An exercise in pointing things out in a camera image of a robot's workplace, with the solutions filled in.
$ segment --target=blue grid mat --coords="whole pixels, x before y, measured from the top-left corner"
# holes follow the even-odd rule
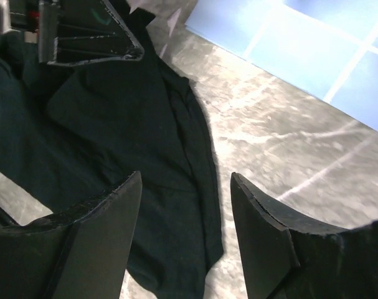
[[[186,26],[378,131],[378,0],[199,0]]]

